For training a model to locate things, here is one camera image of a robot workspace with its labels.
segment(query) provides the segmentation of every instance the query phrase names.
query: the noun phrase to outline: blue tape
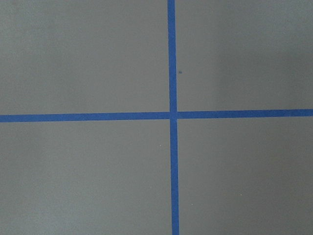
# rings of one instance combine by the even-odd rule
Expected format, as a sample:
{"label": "blue tape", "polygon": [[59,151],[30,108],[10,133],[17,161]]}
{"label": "blue tape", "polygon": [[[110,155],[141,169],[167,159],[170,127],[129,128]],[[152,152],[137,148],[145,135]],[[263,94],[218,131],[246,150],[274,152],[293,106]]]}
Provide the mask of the blue tape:
{"label": "blue tape", "polygon": [[169,117],[170,117],[169,112],[38,114],[38,115],[30,114],[30,115],[0,115],[0,122],[149,120],[149,119],[169,119]]}
{"label": "blue tape", "polygon": [[313,116],[313,109],[178,112],[178,119],[245,118],[245,117],[274,118],[274,117],[311,117],[311,116]]}
{"label": "blue tape", "polygon": [[171,146],[171,201],[172,235],[179,235],[179,182],[177,133],[177,81],[176,81],[176,30],[175,0],[167,1],[169,89],[170,89],[170,146]]}

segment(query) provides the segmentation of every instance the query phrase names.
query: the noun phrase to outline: horizontal blue line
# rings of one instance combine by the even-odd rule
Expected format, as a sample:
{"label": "horizontal blue line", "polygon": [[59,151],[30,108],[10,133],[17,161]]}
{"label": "horizontal blue line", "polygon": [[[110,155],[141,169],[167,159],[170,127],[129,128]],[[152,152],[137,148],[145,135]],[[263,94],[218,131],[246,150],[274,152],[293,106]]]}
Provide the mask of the horizontal blue line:
{"label": "horizontal blue line", "polygon": [[273,117],[310,117],[313,109],[281,110],[238,110],[238,111],[191,111],[178,112],[178,119],[195,118],[273,118]]}
{"label": "horizontal blue line", "polygon": [[169,112],[0,115],[0,122],[105,121],[169,119]]}

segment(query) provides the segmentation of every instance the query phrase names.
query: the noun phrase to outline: gray surface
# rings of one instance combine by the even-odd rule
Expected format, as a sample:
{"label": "gray surface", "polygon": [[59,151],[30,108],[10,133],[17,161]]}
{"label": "gray surface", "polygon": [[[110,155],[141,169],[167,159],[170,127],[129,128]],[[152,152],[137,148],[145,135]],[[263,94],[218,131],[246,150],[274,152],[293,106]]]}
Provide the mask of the gray surface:
{"label": "gray surface", "polygon": [[0,38],[0,114],[168,110],[166,0],[2,0]]}
{"label": "gray surface", "polygon": [[0,234],[169,235],[169,123],[0,123]]}
{"label": "gray surface", "polygon": [[180,111],[313,108],[313,1],[178,0]]}
{"label": "gray surface", "polygon": [[313,117],[179,121],[181,235],[313,234]]}

